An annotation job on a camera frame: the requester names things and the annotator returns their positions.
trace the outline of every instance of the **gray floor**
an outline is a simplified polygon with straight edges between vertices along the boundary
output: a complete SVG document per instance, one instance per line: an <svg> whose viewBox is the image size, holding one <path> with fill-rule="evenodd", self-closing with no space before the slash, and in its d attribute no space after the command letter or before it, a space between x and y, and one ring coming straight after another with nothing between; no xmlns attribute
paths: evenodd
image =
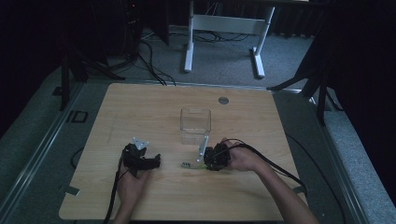
<svg viewBox="0 0 396 224"><path fill-rule="evenodd" d="M258 79L249 51L256 45L257 36L249 36L237 42L215 44L195 42L192 72L189 74L183 72L186 36L172 35L170 46L166 46L155 36L144 39L152 46L153 65L172 76L177 85L189 83L188 85L221 85L254 89L265 89L291 78L312 43L312 38L286 39L282 36L268 36L262 52L266 77ZM141 44L139 51L149 60L146 45ZM111 62L117 61L117 58L111 58ZM124 81L126 83L157 84L146 70L140 68L142 66L141 61L137 61L133 66L120 69L116 73L127 77ZM53 89L60 85L58 69L46 79L21 116L1 139L0 199L2 202L7 200L6 196L12 186L19 184L16 182L18 175L23 167L29 165L27 162L34 156L34 152L38 148L44 148L41 151L45 155L43 161L36 166L37 170L32 174L28 188L18 194L18 200L14 202L15 210L10 212L8 223L74 223L73 220L61 220L58 217L64 198L62 186L68 186L72 178L74 169L70 160L76 151L84 147L106 88L111 82L113 80L94 73L91 73L89 81L83 85L72 82L73 90L80 92L75 94L76 100L71 102L65 112L59 112L60 98L51 95ZM303 85L304 81L301 81L290 88L299 90ZM343 214L346 223L355 223L356 218L350 213L350 206L346 202L345 193L342 186L340 187L337 175L334 174L330 160L330 152L334 150L333 145L327 141L326 128L318 124L315 106L297 91L276 92L274 97L285 132L297 139L318 165L317 167L312 162L301 146L288 138L300 178L308 186L307 200L311 209L320 223L343 223ZM331 106L328 106L328 109L327 113L342 113L335 112ZM66 118L71 110L88 112L87 121L85 123L67 121ZM59 127L59 132L46 136L53 126ZM53 139L53 141L48 143L41 141L42 139ZM318 168L328 182L322 177ZM100 222L78 221L78 223Z"/></svg>

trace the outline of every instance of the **clear plastic box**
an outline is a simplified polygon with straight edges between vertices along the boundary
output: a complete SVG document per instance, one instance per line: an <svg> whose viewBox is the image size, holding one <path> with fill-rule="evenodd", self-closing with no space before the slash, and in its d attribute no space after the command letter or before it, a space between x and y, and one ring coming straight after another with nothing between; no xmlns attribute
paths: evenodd
<svg viewBox="0 0 396 224"><path fill-rule="evenodd" d="M211 129L209 109L183 108L180 111L181 142L184 145L200 145Z"/></svg>

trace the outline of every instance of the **white metal stand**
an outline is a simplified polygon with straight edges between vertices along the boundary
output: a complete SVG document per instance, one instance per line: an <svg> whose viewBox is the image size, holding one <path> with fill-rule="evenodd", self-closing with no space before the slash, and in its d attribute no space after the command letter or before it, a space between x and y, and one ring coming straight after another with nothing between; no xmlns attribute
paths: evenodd
<svg viewBox="0 0 396 224"><path fill-rule="evenodd" d="M192 36L194 30L206 30L226 33L238 33L247 35L259 35L260 40L257 48L253 48L253 59L256 64L257 74L259 77L265 77L264 68L262 66L262 45L267 36L268 28L274 14L275 7L268 7L264 20L219 17L207 15L194 15L194 2L190 1L190 18L189 18L189 43L187 46L186 62L184 66L185 72L190 72L192 67L192 54L194 51L194 43Z"/></svg>

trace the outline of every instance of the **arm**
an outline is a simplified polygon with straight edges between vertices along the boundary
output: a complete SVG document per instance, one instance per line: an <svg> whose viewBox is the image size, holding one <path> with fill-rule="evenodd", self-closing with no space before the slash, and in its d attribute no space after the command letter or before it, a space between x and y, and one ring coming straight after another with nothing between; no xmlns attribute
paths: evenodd
<svg viewBox="0 0 396 224"><path fill-rule="evenodd" d="M230 141L224 143L227 147L234 146ZM247 148L233 148L230 150L230 155L229 167L239 171L253 171L259 176L274 198L286 223L318 223L303 200L292 191L266 161Z"/></svg>
<svg viewBox="0 0 396 224"><path fill-rule="evenodd" d="M121 204L113 224L129 223L132 212L134 211L134 206L143 192L149 174L150 171L145 171L139 178L136 178L127 171L123 164L121 165L120 175L122 175L122 177L117 187L117 193L119 194Z"/></svg>

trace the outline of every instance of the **black device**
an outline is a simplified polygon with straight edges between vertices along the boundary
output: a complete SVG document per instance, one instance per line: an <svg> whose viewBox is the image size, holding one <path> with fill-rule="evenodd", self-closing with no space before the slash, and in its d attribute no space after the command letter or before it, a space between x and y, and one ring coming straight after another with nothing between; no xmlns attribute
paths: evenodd
<svg viewBox="0 0 396 224"><path fill-rule="evenodd" d="M223 143L217 143L214 148L205 148L204 162L207 170L219 171L228 165L230 159L230 151Z"/></svg>
<svg viewBox="0 0 396 224"><path fill-rule="evenodd" d="M122 151L121 160L132 175L136 176L139 170L152 170L160 167L161 154L158 154L153 159L147 159L144 157L146 150L146 147L139 149L135 144L130 143Z"/></svg>
<svg viewBox="0 0 396 224"><path fill-rule="evenodd" d="M124 175L124 174L120 174L121 164L123 163L124 166L126 166L128 168L128 171L131 172L131 174L135 177L137 176L137 171L139 171L139 170L152 170L152 169L160 167L161 154L158 154L153 159L146 159L144 157L146 154L146 150L147 150L146 145L148 145L149 142L142 143L137 138L134 138L134 142L135 142L135 144L129 143L122 150L120 161L119 161L119 169L116 172L116 176L115 176L114 184L113 184L113 190L111 190L110 204L107 209L107 214L106 214L105 220L103 221L104 224L107 224L108 221L110 220L111 212L113 210L113 205L114 205L114 199L116 197L117 186L118 186L120 178L122 178L122 176Z"/></svg>

